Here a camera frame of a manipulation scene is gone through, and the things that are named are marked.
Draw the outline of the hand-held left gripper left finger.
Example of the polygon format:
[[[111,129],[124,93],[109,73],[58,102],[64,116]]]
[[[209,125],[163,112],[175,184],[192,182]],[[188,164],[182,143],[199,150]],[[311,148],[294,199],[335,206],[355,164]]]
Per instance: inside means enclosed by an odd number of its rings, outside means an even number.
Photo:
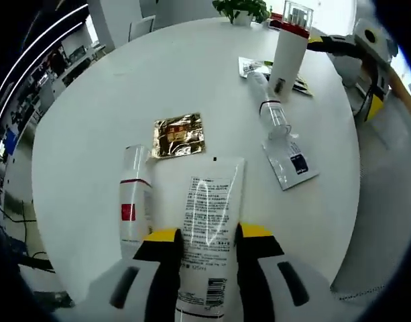
[[[157,230],[132,258],[91,282],[75,321],[174,321],[184,242],[177,227]]]

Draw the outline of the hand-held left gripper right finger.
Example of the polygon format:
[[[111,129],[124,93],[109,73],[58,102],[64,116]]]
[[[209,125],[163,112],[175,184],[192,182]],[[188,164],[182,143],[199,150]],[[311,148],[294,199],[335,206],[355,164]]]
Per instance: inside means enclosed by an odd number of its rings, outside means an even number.
[[[326,278],[285,254],[271,231],[239,223],[235,247],[244,321],[335,320],[339,301]]]

